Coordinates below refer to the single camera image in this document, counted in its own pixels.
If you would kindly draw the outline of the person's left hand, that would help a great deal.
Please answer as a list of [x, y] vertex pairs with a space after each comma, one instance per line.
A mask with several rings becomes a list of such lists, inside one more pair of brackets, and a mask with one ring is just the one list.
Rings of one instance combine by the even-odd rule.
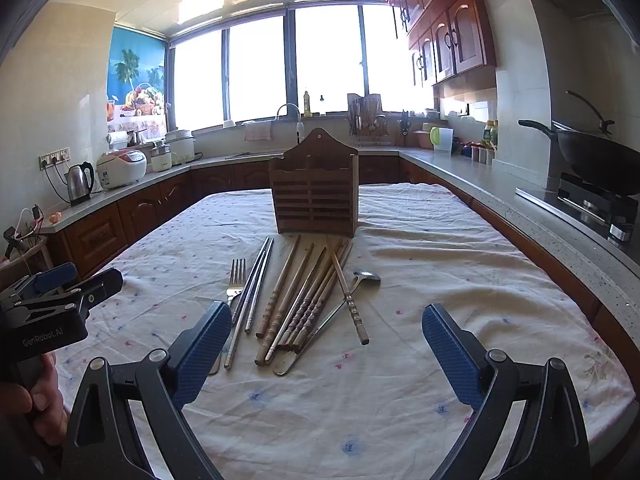
[[56, 355], [48, 352], [40, 356], [42, 370], [36, 384], [27, 390], [17, 384], [2, 382], [1, 413], [25, 415], [35, 410], [32, 426], [48, 445], [62, 444], [66, 437], [68, 413], [58, 388]]

